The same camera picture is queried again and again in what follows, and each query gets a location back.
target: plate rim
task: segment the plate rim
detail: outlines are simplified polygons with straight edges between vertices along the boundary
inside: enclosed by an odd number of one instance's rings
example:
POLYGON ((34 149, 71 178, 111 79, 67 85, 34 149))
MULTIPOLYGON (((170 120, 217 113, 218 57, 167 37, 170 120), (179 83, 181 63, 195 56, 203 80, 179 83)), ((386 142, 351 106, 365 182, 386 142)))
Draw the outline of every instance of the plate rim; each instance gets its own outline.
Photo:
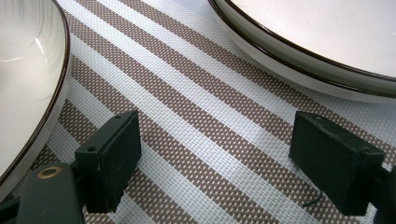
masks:
POLYGON ((316 74, 313 74, 311 72, 307 72, 304 69, 302 69, 300 67, 297 67, 296 65, 293 65, 291 63, 288 63, 285 60, 280 59, 279 57, 275 56, 271 52, 269 52, 269 51, 263 49, 262 47, 260 47, 259 45, 257 45, 255 42, 253 42, 251 39, 249 39, 246 35, 244 35, 237 27, 235 27, 235 25, 224 15, 224 13, 222 12, 221 8, 216 3, 216 0, 208 0, 208 2, 212 6, 214 11, 218 14, 218 16, 230 27, 230 29, 232 29, 234 32, 236 32, 241 38, 243 38, 246 42, 248 42, 253 48, 259 50, 261 53, 263 53, 266 56, 270 57, 271 59, 277 61, 278 63, 281 63, 281 64, 287 66, 289 69, 292 69, 292 70, 294 70, 294 71, 296 71, 298 73, 301 73, 304 76, 311 77, 311 78, 313 78, 313 79, 315 79, 317 81, 321 81, 323 83, 332 85, 332 86, 337 87, 337 88, 342 88, 342 89, 347 90, 347 91, 354 91, 354 92, 357 92, 357 93, 363 93, 363 94, 368 94, 368 95, 372 95, 372 96, 385 97, 385 98, 389 98, 389 99, 396 99, 396 94, 375 92, 375 91, 367 91, 367 90, 362 89, 362 88, 351 87, 351 86, 345 85, 345 84, 343 84, 341 82, 332 81, 332 80, 329 80, 327 78, 324 78, 324 77, 318 76, 316 74))
POLYGON ((47 106, 46 111, 44 112, 44 115, 42 116, 41 120, 38 122, 37 127, 27 140, 26 144, 23 146, 21 149, 20 153, 17 155, 17 157, 14 159, 14 161, 8 166, 8 168, 0 175, 0 186, 2 186, 9 176, 15 171, 15 169, 18 167, 20 162, 22 161, 23 157, 26 155, 26 153, 30 150, 31 146, 43 130, 46 122, 50 118, 50 114, 54 107, 56 106, 57 99, 61 94, 62 88, 64 86, 64 83, 66 82, 66 77, 67 77, 67 71, 69 69, 69 64, 70 64, 70 53, 71 53, 71 46, 70 46, 70 30, 69 26, 66 20, 66 16, 64 15, 64 11, 62 10, 61 6, 56 2, 56 0, 51 0, 51 2, 56 6, 57 10, 59 11, 59 14, 61 16, 63 25, 64 25, 64 36, 65 36, 65 51, 64 51, 64 62, 62 64, 62 71, 61 75, 59 77, 59 81, 56 85, 54 94, 52 95, 49 105, 47 106))
POLYGON ((379 74, 379 73, 369 72, 369 71, 366 71, 366 70, 359 69, 357 67, 353 67, 353 66, 344 64, 344 63, 339 63, 339 62, 337 62, 335 60, 332 60, 332 59, 327 58, 325 56, 322 56, 320 54, 316 54, 315 52, 313 52, 311 50, 305 49, 304 47, 301 47, 301 46, 289 41, 288 39, 282 37, 281 35, 278 35, 277 33, 273 32, 268 27, 265 27, 261 23, 255 21, 254 19, 249 17, 249 15, 246 12, 244 12, 242 9, 240 9, 236 4, 234 4, 232 2, 232 0, 224 0, 224 2, 226 4, 228 4, 233 10, 235 10, 239 15, 244 17, 245 20, 249 21, 254 26, 259 28, 260 30, 262 30, 263 32, 265 32, 266 34, 271 36, 272 38, 275 38, 276 40, 288 45, 289 47, 291 47, 293 49, 299 50, 300 52, 302 52, 302 53, 304 53, 304 54, 306 54, 306 55, 308 55, 310 57, 313 57, 313 58, 315 58, 317 60, 320 60, 320 61, 322 61, 324 63, 328 63, 330 65, 333 65, 335 67, 338 67, 338 68, 341 68, 341 69, 345 69, 345 70, 353 72, 353 73, 357 73, 357 74, 362 75, 362 76, 374 77, 374 78, 379 78, 379 79, 383 79, 383 80, 386 80, 386 81, 396 82, 396 77, 390 77, 390 76, 379 74))

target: white plate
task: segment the white plate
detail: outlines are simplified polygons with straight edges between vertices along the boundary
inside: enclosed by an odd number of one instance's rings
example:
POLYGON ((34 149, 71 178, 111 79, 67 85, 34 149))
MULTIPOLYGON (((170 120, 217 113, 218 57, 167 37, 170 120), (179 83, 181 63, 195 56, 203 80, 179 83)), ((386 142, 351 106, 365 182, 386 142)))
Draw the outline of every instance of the white plate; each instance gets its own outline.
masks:
POLYGON ((69 59, 57 3, 0 1, 0 201, 50 136, 66 96, 69 59))
POLYGON ((230 37, 239 48, 241 48, 253 59, 273 70, 282 77, 285 77, 307 88, 348 100, 377 104, 396 104, 396 98, 384 97, 372 93, 368 94, 366 93, 366 90, 353 88, 338 82, 330 81, 326 78, 318 76, 317 74, 306 72, 304 69, 294 66, 293 64, 290 64, 274 56, 272 53, 256 44, 255 41, 248 38, 246 33, 243 33, 239 28, 236 27, 234 23, 228 20, 228 18, 225 16, 225 13, 223 13, 223 11, 220 10, 219 6, 217 5, 218 1, 209 0, 209 2, 218 15, 217 21, 220 27, 225 31, 228 37, 230 37))
POLYGON ((396 98, 396 34, 391 32, 396 23, 389 10, 396 10, 395 3, 381 2, 370 11, 374 6, 367 1, 356 3, 359 7, 343 2, 345 11, 336 10, 341 3, 328 1, 213 2, 245 39, 287 66, 351 91, 396 98), (375 13, 382 9, 383 14, 375 13))

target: black device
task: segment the black device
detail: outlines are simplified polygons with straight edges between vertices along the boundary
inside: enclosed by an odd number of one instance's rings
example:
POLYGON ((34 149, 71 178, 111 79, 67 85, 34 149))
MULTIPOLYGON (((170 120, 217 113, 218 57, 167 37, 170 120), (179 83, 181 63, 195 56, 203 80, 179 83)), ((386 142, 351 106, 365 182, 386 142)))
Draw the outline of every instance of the black device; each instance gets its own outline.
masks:
POLYGON ((85 223, 84 205, 90 213, 115 212, 141 157, 138 112, 108 120, 75 157, 30 173, 22 196, 0 204, 0 223, 85 223))
POLYGON ((290 157, 346 216, 364 216, 369 203, 375 221, 396 222, 396 166, 381 164, 385 153, 315 114, 295 116, 290 157))

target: black plastic housing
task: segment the black plastic housing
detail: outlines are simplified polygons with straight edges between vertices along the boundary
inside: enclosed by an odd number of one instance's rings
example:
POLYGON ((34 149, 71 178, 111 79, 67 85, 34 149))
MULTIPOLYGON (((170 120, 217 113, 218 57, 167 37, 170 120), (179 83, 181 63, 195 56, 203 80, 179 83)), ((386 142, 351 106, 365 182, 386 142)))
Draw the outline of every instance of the black plastic housing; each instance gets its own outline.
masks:
POLYGON ((88 212, 116 211, 141 154, 137 111, 116 115, 76 150, 88 212))
POLYGON ((364 216, 385 153, 334 122, 297 112, 290 157, 344 215, 364 216))

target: table surface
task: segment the table surface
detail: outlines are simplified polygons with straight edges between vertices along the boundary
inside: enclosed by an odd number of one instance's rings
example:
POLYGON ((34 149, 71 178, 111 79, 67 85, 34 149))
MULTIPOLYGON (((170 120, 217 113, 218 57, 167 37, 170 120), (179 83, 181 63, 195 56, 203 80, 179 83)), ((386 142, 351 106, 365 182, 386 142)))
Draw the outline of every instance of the table surface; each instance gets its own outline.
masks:
MULTIPOLYGON (((394 105, 308 90, 235 46, 204 0, 58 0, 70 89, 31 169, 72 162, 109 118, 138 109, 142 158, 117 213, 89 223, 371 223, 343 217, 289 158, 297 110, 327 117, 396 160, 394 105)), ((8 198, 21 195, 23 180, 8 198)))

